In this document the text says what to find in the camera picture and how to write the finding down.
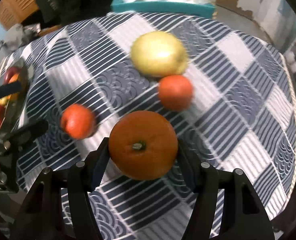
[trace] round table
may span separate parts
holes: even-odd
[[[183,112],[164,109],[158,83],[129,58],[135,39],[154,30],[176,35],[189,54],[184,76],[195,97]],[[33,41],[9,56],[2,72],[20,57],[34,75],[18,126],[40,117],[49,122],[48,132],[18,160],[18,183],[25,190],[44,167],[68,168],[96,150],[125,114],[148,110],[168,119],[203,161],[227,171],[241,168],[270,219],[287,205],[296,181],[296,97],[273,46],[211,19],[124,13],[77,22]],[[95,112],[99,125],[91,138],[75,141],[59,128],[73,103]],[[104,239],[181,239],[196,195],[176,163],[163,178],[135,181],[110,160],[89,198]],[[71,224],[66,189],[62,207]],[[219,232],[222,208],[220,190],[211,236]]]

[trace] orange fruit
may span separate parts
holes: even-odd
[[[189,107],[193,88],[184,76],[164,77],[159,81],[158,97],[165,108],[179,112]]]
[[[60,126],[72,138],[82,140],[94,133],[96,118],[90,109],[72,104],[63,112]]]
[[[19,74],[14,74],[10,80],[9,80],[9,84],[12,83],[12,82],[16,82],[16,81],[20,81],[20,78],[19,78]],[[19,96],[19,92],[17,93],[14,93],[14,94],[11,94],[11,95],[8,95],[7,96],[7,99],[11,99],[11,101],[16,101],[18,99],[18,96]]]
[[[173,127],[162,115],[137,111],[113,127],[108,148],[110,158],[126,176],[151,180],[171,169],[178,141]]]

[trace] wooden crate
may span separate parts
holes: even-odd
[[[1,0],[0,23],[6,30],[38,10],[35,0]]]

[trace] metal screw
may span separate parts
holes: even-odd
[[[7,182],[7,175],[4,172],[0,172],[0,181],[2,183],[6,183]]]
[[[10,146],[11,146],[11,143],[10,143],[9,141],[5,141],[5,142],[3,143],[3,146],[4,146],[4,148],[5,148],[6,150],[8,150],[8,149],[10,148]]]
[[[45,167],[45,168],[42,170],[42,173],[43,173],[43,174],[47,174],[47,173],[49,173],[49,171],[51,171],[51,168],[50,168],[50,167]]]
[[[210,164],[207,163],[207,162],[203,162],[203,163],[201,164],[201,166],[202,166],[203,168],[207,169],[207,168],[210,167]]]
[[[83,167],[84,165],[85,165],[85,162],[84,162],[84,161],[79,161],[79,162],[76,163],[76,166],[77,166],[78,168],[81,168],[81,167]]]
[[[242,175],[243,171],[241,169],[235,169],[235,173],[238,175]]]

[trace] teal plastic bin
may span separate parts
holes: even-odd
[[[123,0],[113,0],[111,9],[117,13],[126,11],[184,13],[208,19],[211,19],[215,12],[215,6],[210,3],[200,5],[166,1],[135,1],[124,3]]]

